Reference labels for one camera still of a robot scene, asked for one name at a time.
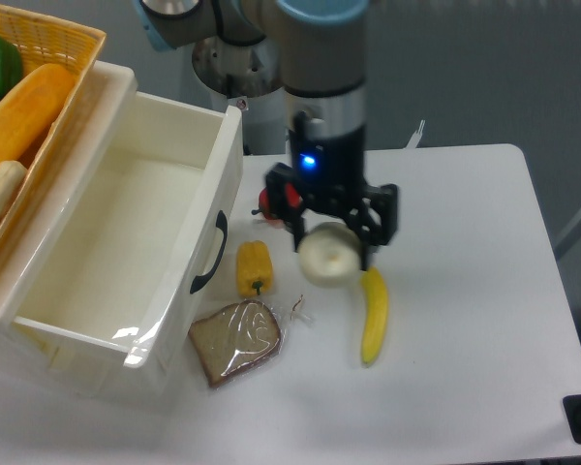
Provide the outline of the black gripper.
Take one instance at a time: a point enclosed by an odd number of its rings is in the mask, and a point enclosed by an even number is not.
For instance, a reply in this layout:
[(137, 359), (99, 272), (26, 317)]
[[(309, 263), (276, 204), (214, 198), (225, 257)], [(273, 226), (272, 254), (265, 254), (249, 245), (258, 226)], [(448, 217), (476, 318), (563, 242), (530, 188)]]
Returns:
[(398, 186), (366, 185), (364, 126), (327, 138), (314, 135), (316, 120), (304, 111), (292, 123), (291, 167), (277, 163), (265, 175), (271, 215), (291, 233), (295, 252), (306, 233), (306, 208), (342, 219), (359, 240), (360, 269), (367, 271), (398, 230)]

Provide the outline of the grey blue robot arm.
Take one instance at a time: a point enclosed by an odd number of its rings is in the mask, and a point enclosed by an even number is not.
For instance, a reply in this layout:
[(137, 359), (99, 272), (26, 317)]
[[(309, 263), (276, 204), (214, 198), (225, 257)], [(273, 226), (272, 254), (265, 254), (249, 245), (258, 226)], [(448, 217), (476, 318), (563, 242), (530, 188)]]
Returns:
[(307, 210), (341, 219), (367, 269), (398, 226), (398, 188), (364, 177), (366, 1), (137, 1), (151, 45), (176, 49), (217, 37), (277, 47), (290, 163), (265, 176), (268, 213), (296, 243)]

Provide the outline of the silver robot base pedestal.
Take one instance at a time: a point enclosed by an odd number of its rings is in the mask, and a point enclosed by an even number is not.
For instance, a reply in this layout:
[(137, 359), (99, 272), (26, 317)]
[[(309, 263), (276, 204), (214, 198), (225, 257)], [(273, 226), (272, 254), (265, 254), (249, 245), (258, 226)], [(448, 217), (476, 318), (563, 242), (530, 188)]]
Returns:
[(213, 109), (231, 106), (241, 111), (245, 154), (286, 151), (285, 92), (272, 41), (264, 38), (244, 47), (208, 38), (194, 46), (192, 66)]

